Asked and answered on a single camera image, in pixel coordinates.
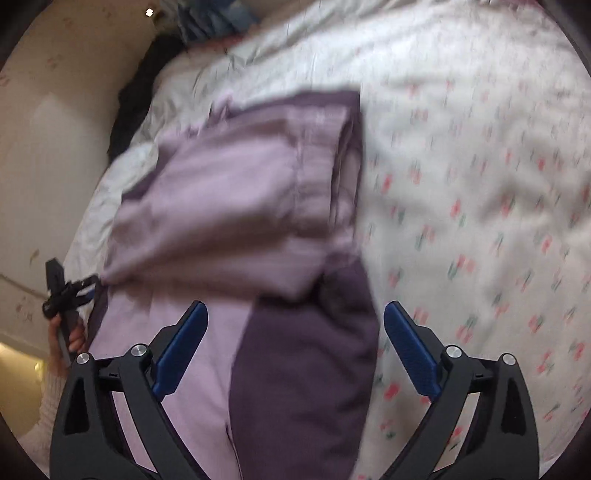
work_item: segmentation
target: sleeve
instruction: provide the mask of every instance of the sleeve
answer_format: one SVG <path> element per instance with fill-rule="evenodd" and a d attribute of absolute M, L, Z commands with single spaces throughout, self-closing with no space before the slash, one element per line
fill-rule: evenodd
<path fill-rule="evenodd" d="M 43 386 L 43 397 L 39 408 L 39 421 L 25 435 L 18 439 L 21 447 L 31 460 L 49 476 L 49 451 L 57 407 L 66 379 L 47 373 Z"/>

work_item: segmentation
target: lavender fabric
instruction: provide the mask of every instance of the lavender fabric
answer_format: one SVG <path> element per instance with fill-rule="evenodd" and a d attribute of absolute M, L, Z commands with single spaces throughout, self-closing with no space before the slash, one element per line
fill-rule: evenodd
<path fill-rule="evenodd" d="M 347 479 L 379 326 L 358 258 L 331 258 L 302 301 L 260 299 L 236 354 L 232 437 L 243 480 Z"/>
<path fill-rule="evenodd" d="M 216 105 L 203 125 L 164 137 L 157 168 L 113 223 L 102 275 L 109 306 L 90 351 L 122 355 L 178 321 L 192 300 L 207 305 L 207 333 L 163 406 L 212 480 L 241 479 L 230 378 L 256 300 L 302 301 L 329 256 L 355 252 L 359 93 L 339 95 L 234 116 L 230 104 Z M 124 399 L 115 402 L 135 460 L 151 468 Z"/>

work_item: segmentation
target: blue gripper pad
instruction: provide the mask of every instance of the blue gripper pad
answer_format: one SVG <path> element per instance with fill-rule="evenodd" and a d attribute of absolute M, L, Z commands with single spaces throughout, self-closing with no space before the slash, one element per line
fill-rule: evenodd
<path fill-rule="evenodd" d="M 414 388 L 420 395 L 434 401 L 441 393 L 441 386 L 437 381 L 437 362 L 431 356 L 417 332 L 413 328 L 410 317 L 400 311 L 392 302 L 384 310 L 384 328 L 392 345 L 396 349 Z"/>
<path fill-rule="evenodd" d="M 155 365 L 152 392 L 160 402 L 176 391 L 207 330 L 207 308 L 203 303 L 194 302 L 184 316 L 184 323 Z"/>

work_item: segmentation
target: bed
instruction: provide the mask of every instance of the bed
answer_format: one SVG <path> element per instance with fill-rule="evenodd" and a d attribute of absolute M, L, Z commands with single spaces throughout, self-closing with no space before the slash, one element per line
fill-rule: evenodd
<path fill-rule="evenodd" d="M 376 310 L 400 300 L 443 343 L 516 354 L 541 473 L 591 405 L 591 79 L 536 6 L 475 0 L 290 5 L 227 55 L 189 51 L 157 80 L 132 147 L 99 183 L 65 266 L 101 270 L 121 193 L 161 134 L 212 102 L 304 88 L 361 90 L 365 164 L 357 235 Z M 352 478 L 379 478 L 428 408 L 382 332 Z M 466 434 L 467 403 L 443 463 Z"/>

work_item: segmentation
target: knit sleeve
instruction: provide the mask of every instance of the knit sleeve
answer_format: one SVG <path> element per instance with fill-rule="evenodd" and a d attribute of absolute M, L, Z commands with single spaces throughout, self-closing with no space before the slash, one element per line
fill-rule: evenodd
<path fill-rule="evenodd" d="M 31 460 L 49 476 L 49 451 L 57 407 L 66 379 L 47 373 L 43 384 L 43 397 L 39 408 L 39 421 L 25 435 L 18 439 L 21 447 Z"/>

